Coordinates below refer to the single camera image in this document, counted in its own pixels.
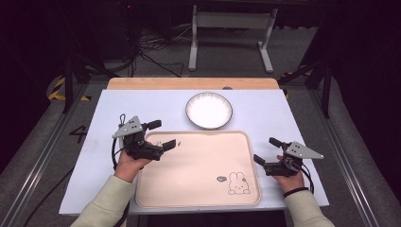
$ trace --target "yellow tape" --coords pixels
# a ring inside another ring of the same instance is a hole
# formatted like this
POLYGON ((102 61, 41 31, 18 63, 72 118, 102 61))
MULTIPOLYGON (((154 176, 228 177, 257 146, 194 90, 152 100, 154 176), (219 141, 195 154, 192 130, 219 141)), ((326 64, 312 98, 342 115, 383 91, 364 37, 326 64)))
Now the yellow tape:
POLYGON ((284 96, 286 96, 286 99, 289 99, 289 92, 288 92, 288 90, 287 90, 287 89, 283 89, 283 93, 284 93, 284 96))
MULTIPOLYGON (((312 71, 313 71, 313 70, 309 70, 309 71, 307 71, 306 73, 302 73, 301 76, 303 76, 303 77, 309 77, 310 74, 312 73, 312 71)), ((291 74, 292 74, 292 73, 290 73, 290 72, 286 72, 286 73, 284 73, 283 75, 281 75, 281 77, 284 78, 284 77, 289 76, 289 75, 291 75, 291 74)))
MULTIPOLYGON (((56 85, 53 88, 53 92, 50 94, 50 96, 48 97, 49 100, 52 99, 57 99, 60 101, 65 101, 65 96, 60 96, 57 95, 59 93, 60 88, 62 87, 62 85, 65 83, 65 77, 61 76, 61 78, 59 79, 59 81, 57 81, 56 85)), ((83 96, 80 100, 81 101, 90 101, 92 98, 90 96, 83 96)))

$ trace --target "wrist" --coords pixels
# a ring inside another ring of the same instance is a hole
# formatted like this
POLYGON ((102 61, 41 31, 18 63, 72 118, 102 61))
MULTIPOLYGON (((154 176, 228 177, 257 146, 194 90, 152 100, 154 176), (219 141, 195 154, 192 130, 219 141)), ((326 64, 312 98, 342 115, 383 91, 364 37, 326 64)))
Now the wrist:
POLYGON ((132 183, 139 169, 134 166, 117 166, 114 176, 128 183, 132 183))
POLYGON ((286 198, 289 195, 292 195, 292 194, 297 193, 299 191, 305 191, 305 190, 309 190, 309 188, 307 188, 307 187, 298 187, 298 188, 289 190, 288 192, 284 193, 283 196, 284 196, 284 198, 286 198))

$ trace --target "cable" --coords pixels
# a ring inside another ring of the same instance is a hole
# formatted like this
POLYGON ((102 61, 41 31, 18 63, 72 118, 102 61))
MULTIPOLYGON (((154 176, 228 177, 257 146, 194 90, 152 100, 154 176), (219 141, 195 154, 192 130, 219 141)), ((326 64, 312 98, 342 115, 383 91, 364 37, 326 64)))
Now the cable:
POLYGON ((164 48, 166 48, 166 47, 167 47, 168 45, 170 45, 170 44, 174 44, 174 43, 177 43, 177 42, 183 40, 183 39, 184 39, 184 34, 185 34, 189 29, 191 29, 191 27, 192 27, 192 26, 191 26, 190 24, 188 24, 188 27, 187 27, 184 31, 182 31, 178 36, 172 38, 171 41, 167 41, 165 38, 157 38, 157 37, 153 38, 153 37, 151 37, 151 36, 154 36, 154 35, 151 34, 151 33, 149 33, 149 34, 143 34, 143 35, 141 36, 141 38, 139 39, 139 45, 140 45, 142 48, 151 49, 151 50, 161 50, 161 49, 164 49, 164 48), (153 44, 153 47, 144 46, 144 44, 153 44))
POLYGON ((309 190, 310 190, 310 192, 312 192, 312 194, 314 194, 315 193, 315 185, 313 184, 313 181, 312 181, 312 178, 311 178, 310 174, 308 174, 303 168, 301 168, 301 171, 304 172, 304 174, 306 175, 307 179, 309 180, 309 184, 310 184, 309 190))
POLYGON ((56 185, 53 186, 53 188, 44 196, 44 198, 36 205, 36 207, 33 209, 33 211, 30 213, 30 215, 27 217, 26 222, 24 223, 24 227, 26 227, 29 223, 29 221, 32 219, 33 215, 39 210, 41 205, 44 203, 44 201, 56 190, 56 188, 74 171, 74 168, 71 168, 62 178, 59 180, 56 185))
POLYGON ((146 61, 150 61, 150 62, 152 62, 152 63, 155 63, 157 66, 159 66, 159 67, 165 69, 166 71, 170 72, 171 74, 173 74, 173 75, 176 76, 177 78, 180 78, 180 77, 181 77, 181 74, 183 73, 183 63, 181 63, 181 62, 179 62, 179 63, 173 63, 173 64, 159 63, 159 62, 156 62, 153 58, 149 57, 148 55, 146 55, 146 54, 144 54, 144 53, 142 53, 142 52, 139 53, 139 56, 141 56, 141 57, 142 57, 144 60, 146 60, 146 61), (180 74, 178 75, 178 74, 174 73, 173 71, 171 71, 171 70, 165 68, 165 67, 163 66, 163 64, 165 64, 165 65, 181 64, 182 67, 181 67, 181 72, 180 72, 180 74))
MULTIPOLYGON (((126 116, 125 116, 124 114, 121 114, 121 115, 120 115, 120 124, 118 125, 118 127, 121 128, 121 127, 124 125, 125 117, 126 117, 126 116)), ((115 139, 113 140, 113 145, 112 145, 112 161, 113 161, 113 169, 114 169, 114 170, 117 168, 117 161, 115 160, 115 155, 116 155, 118 152, 120 152, 121 150, 123 150, 123 148, 121 148, 121 149, 118 150, 117 152, 114 152, 114 151, 115 151, 115 143, 116 143, 116 141, 117 141, 117 138, 115 138, 115 139)), ((114 227, 120 227, 120 226, 124 223, 125 219, 126 219, 127 216, 128 216, 129 210, 130 210, 130 202, 128 202, 126 208, 124 209, 124 213, 123 213, 121 219, 114 225, 114 227)))
POLYGON ((305 164, 302 164, 302 166, 303 166, 304 168, 306 168, 306 170, 307 170, 307 174, 310 176, 310 171, 309 171, 309 168, 307 168, 307 167, 305 166, 305 164))
MULTIPOLYGON (((108 70, 110 72, 113 72, 113 73, 119 72, 119 71, 121 71, 123 69, 126 69, 126 68, 130 67, 130 65, 132 64, 132 62, 134 60, 135 60, 135 57, 132 57, 132 58, 130 58, 129 61, 125 62, 124 64, 116 66, 115 68, 107 68, 106 70, 108 70)), ((92 74, 94 76, 102 75, 102 73, 97 71, 97 70, 86 68, 86 67, 85 67, 85 69, 86 69, 86 71, 88 71, 88 73, 90 73, 90 74, 92 74)))
POLYGON ((133 74, 135 73, 135 71, 136 71, 136 58, 131 63, 131 67, 129 67, 128 70, 127 70, 127 77, 128 78, 132 78, 133 74))

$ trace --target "metal stand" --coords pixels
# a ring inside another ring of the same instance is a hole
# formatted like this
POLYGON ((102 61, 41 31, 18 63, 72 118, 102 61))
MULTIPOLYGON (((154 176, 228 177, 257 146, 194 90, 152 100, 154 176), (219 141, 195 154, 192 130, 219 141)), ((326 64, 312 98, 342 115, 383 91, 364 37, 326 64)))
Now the metal stand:
POLYGON ((328 61, 315 61, 309 65, 306 65, 294 73, 286 76, 285 78, 278 79, 277 82, 279 85, 286 84, 293 79, 298 78, 302 74, 313 69, 311 75, 305 82, 305 86, 307 89, 316 89, 322 79, 324 79, 323 83, 323 97, 322 97, 322 110, 324 116, 329 118, 328 114, 328 103, 330 97, 330 86, 331 86, 331 74, 329 73, 329 64, 328 61))
POLYGON ((197 68, 198 27, 229 27, 266 29, 265 39, 263 42, 258 42, 258 49, 266 72, 272 73, 273 68, 268 55, 267 45, 276 14, 277 9, 273 9, 271 13, 198 12, 198 7, 194 5, 192 13, 192 44, 188 70, 195 71, 197 68))
POLYGON ((64 64, 64 75, 65 75, 65 105, 63 113, 68 112, 70 107, 72 106, 73 100, 73 92, 74 92, 74 82, 73 76, 76 77, 78 83, 88 83, 91 77, 88 72, 84 68, 84 65, 89 65, 101 72, 102 74, 108 76, 109 78, 119 78, 117 74, 112 73, 110 70, 107 70, 104 66, 100 66, 91 60, 83 57, 82 55, 75 53, 75 50, 71 50, 72 55, 67 57, 64 64))

